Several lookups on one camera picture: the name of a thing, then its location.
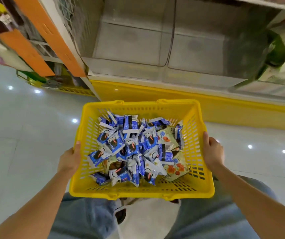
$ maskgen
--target hand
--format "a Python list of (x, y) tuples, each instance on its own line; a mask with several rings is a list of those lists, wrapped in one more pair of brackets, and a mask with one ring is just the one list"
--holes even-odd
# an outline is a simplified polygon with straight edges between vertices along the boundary
[(203, 132), (203, 159), (207, 167), (212, 171), (217, 164), (224, 164), (224, 149), (217, 140)]
[(79, 164), (81, 163), (81, 142), (77, 141), (75, 150), (73, 148), (65, 151), (59, 158), (57, 172), (66, 172), (72, 177), (77, 171)]

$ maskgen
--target white tile floor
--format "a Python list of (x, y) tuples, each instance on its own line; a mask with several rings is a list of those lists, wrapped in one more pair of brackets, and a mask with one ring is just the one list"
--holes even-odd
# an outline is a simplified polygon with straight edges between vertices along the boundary
[[(15, 70), (0, 66), (0, 223), (55, 174), (59, 156), (73, 145), (77, 124), (72, 119), (92, 101), (55, 91), (35, 93)], [(212, 123), (207, 128), (224, 146), (230, 169), (263, 181), (285, 205), (285, 131)], [(152, 208), (158, 204), (155, 200)]]

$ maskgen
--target person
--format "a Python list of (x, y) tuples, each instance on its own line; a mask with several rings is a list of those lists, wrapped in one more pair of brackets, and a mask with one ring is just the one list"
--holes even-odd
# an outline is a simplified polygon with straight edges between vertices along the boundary
[[(115, 229), (115, 202), (74, 198), (65, 188), (80, 161), (80, 142), (61, 157), (47, 185), (0, 225), (0, 239), (106, 238)], [(285, 238), (285, 206), (262, 182), (239, 177), (224, 166), (224, 149), (207, 132), (203, 158), (214, 177), (209, 199), (181, 199), (173, 238)]]

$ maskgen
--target plastic basket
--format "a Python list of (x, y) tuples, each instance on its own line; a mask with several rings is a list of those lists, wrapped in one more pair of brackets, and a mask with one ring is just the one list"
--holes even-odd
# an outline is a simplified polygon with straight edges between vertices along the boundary
[[(114, 114), (138, 114), (138, 118), (152, 119), (164, 117), (175, 126), (183, 120), (184, 157), (190, 171), (188, 174), (172, 181), (166, 181), (158, 176), (156, 186), (143, 179), (140, 186), (135, 187), (130, 182), (111, 186), (99, 186), (88, 177), (89, 174), (102, 171), (100, 164), (97, 168), (90, 167), (87, 155), (99, 148), (97, 137), (101, 128), (98, 117), (107, 118), (107, 111)], [(201, 116), (200, 104), (196, 100), (165, 100), (156, 102), (95, 102), (87, 103), (83, 107), (81, 123), (77, 131), (76, 140), (81, 141), (81, 165), (72, 177), (69, 192), (75, 197), (93, 197), (115, 200), (121, 197), (132, 198), (163, 198), (165, 200), (182, 198), (210, 198), (215, 189), (212, 173), (207, 169), (202, 157), (202, 133), (206, 131)]]

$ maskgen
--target yellow freezer base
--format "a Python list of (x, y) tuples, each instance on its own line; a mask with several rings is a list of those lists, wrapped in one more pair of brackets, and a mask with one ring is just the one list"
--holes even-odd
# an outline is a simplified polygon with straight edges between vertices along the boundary
[(201, 104), (204, 121), (285, 130), (284, 105), (244, 101), (109, 81), (90, 80), (90, 82), (101, 101), (156, 101), (162, 98), (196, 99)]

